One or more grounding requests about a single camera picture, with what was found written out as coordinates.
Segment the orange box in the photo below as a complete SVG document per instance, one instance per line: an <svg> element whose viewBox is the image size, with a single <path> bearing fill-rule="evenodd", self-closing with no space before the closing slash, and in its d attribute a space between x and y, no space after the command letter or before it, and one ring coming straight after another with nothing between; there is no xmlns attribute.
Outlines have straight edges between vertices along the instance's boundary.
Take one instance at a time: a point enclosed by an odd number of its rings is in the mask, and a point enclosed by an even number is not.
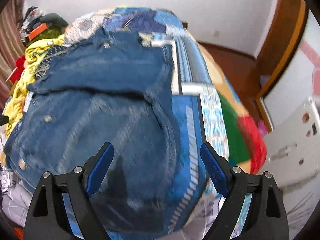
<svg viewBox="0 0 320 240"><path fill-rule="evenodd" d="M42 32L44 32L48 28L46 23L40 24L38 27L36 27L34 30L30 32L28 35L29 40L33 40L37 36L39 36Z"/></svg>

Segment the colourful fleece blanket underneath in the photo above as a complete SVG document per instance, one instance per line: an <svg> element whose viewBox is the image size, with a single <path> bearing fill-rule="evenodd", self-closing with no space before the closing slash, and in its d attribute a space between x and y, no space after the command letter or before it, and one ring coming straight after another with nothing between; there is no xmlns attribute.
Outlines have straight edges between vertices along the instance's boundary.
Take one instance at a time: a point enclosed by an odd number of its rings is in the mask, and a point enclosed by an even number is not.
<svg viewBox="0 0 320 240"><path fill-rule="evenodd" d="M240 165L250 174L257 174L267 155L263 137L220 66L206 48L200 44L198 46L220 98L229 145L229 161Z"/></svg>

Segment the pile of clothes on stand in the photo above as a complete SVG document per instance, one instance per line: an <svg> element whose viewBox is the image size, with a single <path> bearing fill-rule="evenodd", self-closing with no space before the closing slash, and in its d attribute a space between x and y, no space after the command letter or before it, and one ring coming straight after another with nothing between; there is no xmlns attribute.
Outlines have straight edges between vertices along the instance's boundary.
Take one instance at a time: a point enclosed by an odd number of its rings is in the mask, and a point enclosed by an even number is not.
<svg viewBox="0 0 320 240"><path fill-rule="evenodd" d="M25 17L22 20L20 27L20 38L25 40L25 38L33 31L34 25L40 25L40 18L44 15L43 11L38 7L29 7L25 13Z"/></svg>

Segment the yellow cartoon fleece blanket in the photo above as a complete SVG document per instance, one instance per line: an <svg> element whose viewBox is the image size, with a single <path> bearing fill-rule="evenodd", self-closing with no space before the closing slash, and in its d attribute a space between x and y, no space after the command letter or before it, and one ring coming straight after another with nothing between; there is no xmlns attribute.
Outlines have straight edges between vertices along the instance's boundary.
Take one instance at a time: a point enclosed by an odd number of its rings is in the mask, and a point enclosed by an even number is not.
<svg viewBox="0 0 320 240"><path fill-rule="evenodd" d="M23 103L27 96L27 85L34 83L34 73L36 68L47 54L47 51L54 45L61 46L64 42L65 35L62 34L57 38L48 38L38 40L32 43L24 52L26 65L17 81L13 95L4 109L4 115L9 117L6 124L5 136L8 138L15 126L23 116Z"/></svg>

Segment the blue denim jacket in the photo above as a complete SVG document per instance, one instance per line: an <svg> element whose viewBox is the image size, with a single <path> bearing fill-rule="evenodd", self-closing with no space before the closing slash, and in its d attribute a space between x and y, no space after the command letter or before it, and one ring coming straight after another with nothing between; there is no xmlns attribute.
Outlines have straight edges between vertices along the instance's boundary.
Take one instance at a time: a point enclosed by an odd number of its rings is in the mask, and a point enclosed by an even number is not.
<svg viewBox="0 0 320 240"><path fill-rule="evenodd" d="M43 172L70 172L110 142L114 159L91 197L103 226L162 232L180 155L173 67L171 45L145 47L136 32L99 30L54 54L4 147L24 187L34 192Z"/></svg>

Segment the striped red brown curtain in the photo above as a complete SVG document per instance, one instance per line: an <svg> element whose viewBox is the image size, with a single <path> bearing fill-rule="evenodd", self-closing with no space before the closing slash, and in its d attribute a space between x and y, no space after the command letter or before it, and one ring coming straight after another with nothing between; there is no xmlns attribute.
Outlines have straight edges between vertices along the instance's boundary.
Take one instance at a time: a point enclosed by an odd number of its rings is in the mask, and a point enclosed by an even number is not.
<svg viewBox="0 0 320 240"><path fill-rule="evenodd" d="M1 109L9 98L10 81L16 60L25 50L19 35L24 0L9 0L1 12Z"/></svg>

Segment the blue patchwork bedspread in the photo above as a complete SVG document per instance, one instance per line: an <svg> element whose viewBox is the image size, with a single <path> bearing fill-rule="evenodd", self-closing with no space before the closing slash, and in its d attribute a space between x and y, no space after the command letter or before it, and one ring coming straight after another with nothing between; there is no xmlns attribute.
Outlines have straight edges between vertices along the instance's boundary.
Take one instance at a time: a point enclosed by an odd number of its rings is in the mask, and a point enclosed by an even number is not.
<svg viewBox="0 0 320 240"><path fill-rule="evenodd" d="M213 85L199 44L172 12L161 9L118 7L77 18L65 30L65 45L91 37L99 28L106 32L138 31L146 46L168 44L172 48L174 72L171 90L179 99L198 98L205 137L220 156L229 160L229 145L220 98Z"/></svg>

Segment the wooden wardrobe frame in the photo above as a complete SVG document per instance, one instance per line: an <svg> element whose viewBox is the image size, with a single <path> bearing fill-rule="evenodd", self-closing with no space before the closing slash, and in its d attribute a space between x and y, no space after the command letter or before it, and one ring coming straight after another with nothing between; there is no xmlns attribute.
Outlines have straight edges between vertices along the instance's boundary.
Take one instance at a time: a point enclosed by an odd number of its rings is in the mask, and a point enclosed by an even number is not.
<svg viewBox="0 0 320 240"><path fill-rule="evenodd" d="M260 76L268 79L255 99L266 129L273 129L264 98L274 88L292 60L302 39L309 14L304 0L277 0L266 40L256 59Z"/></svg>

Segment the wall power socket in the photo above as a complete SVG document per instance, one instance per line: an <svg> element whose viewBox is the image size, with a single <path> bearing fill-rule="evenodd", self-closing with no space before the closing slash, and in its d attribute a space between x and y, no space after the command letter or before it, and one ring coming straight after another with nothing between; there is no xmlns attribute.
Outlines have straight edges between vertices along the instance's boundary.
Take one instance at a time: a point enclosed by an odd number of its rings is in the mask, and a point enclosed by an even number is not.
<svg viewBox="0 0 320 240"><path fill-rule="evenodd" d="M219 37L219 35L220 35L219 31L215 31L214 34L213 34L214 37Z"/></svg>

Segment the navy patterned cloth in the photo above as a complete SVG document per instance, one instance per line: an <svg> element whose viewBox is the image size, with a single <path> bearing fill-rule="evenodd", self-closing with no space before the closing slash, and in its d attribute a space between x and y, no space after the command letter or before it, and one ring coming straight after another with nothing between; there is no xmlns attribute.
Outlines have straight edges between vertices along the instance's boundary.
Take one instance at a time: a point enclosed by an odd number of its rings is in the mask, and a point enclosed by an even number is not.
<svg viewBox="0 0 320 240"><path fill-rule="evenodd" d="M56 56L60 56L66 53L72 46L58 46L54 45L50 48L41 63L37 66L35 73L34 73L34 80L37 81L38 79L42 78L46 75L46 72L50 69L50 64L52 59Z"/></svg>

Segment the green patterned covered stand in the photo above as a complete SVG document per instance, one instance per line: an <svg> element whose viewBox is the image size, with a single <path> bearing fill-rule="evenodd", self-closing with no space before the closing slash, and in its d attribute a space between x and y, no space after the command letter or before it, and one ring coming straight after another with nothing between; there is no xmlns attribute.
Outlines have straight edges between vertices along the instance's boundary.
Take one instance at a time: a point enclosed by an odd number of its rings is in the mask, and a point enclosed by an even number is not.
<svg viewBox="0 0 320 240"><path fill-rule="evenodd" d="M51 26L48 29L44 30L42 33L37 35L32 40L29 40L24 46L28 47L32 43L42 40L42 39L48 39L48 38L57 38L59 35L62 34L62 28L57 26Z"/></svg>

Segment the white sliding door with hearts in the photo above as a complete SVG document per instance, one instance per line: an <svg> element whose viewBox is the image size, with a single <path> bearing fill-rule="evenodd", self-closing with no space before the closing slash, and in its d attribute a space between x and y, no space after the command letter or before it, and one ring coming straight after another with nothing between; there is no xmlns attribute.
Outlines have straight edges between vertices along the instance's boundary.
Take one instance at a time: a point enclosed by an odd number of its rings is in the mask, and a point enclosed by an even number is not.
<svg viewBox="0 0 320 240"><path fill-rule="evenodd" d="M263 99L272 127L310 96L319 96L319 23L311 11L293 58Z"/></svg>

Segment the dark green pillow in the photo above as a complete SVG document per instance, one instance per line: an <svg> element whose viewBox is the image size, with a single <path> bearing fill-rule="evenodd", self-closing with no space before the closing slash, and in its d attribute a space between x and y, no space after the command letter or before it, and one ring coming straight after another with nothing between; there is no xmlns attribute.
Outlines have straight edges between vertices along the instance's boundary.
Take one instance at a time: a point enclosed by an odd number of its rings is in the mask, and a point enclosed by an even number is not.
<svg viewBox="0 0 320 240"><path fill-rule="evenodd" d="M66 28L68 26L68 22L56 13L46 14L40 17L40 21L41 23L53 24L62 28Z"/></svg>

